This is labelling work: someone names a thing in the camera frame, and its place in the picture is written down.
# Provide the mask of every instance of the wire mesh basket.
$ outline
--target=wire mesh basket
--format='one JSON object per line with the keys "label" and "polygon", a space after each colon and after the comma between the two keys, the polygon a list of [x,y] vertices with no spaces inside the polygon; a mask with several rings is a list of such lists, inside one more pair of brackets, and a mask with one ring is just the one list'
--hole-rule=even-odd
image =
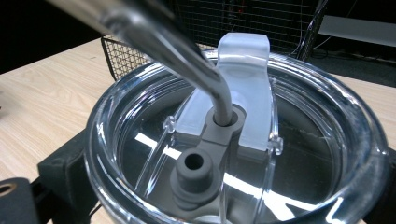
{"label": "wire mesh basket", "polygon": [[[166,0],[201,49],[215,48],[229,32],[267,35],[271,51],[305,60],[318,33],[327,0]],[[149,58],[117,38],[102,37],[115,80]]]}

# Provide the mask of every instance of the metal rod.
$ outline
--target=metal rod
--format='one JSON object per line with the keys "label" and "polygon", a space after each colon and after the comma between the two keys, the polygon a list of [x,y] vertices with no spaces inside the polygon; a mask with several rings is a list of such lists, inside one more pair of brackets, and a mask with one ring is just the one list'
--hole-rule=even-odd
{"label": "metal rod", "polygon": [[210,95],[219,126],[231,122],[227,83],[188,39],[174,14],[153,0],[49,0],[99,31],[108,31]]}

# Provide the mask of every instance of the gray plastic mount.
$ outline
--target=gray plastic mount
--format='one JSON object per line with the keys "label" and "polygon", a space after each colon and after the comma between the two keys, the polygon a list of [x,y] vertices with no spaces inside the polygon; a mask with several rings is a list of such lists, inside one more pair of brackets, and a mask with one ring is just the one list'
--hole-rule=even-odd
{"label": "gray plastic mount", "polygon": [[212,108],[198,146],[181,153],[170,177],[175,203],[183,210],[194,210],[219,195],[223,174],[220,166],[232,138],[238,137],[245,122],[245,113],[237,107],[233,108],[230,126],[217,125],[213,116]]}

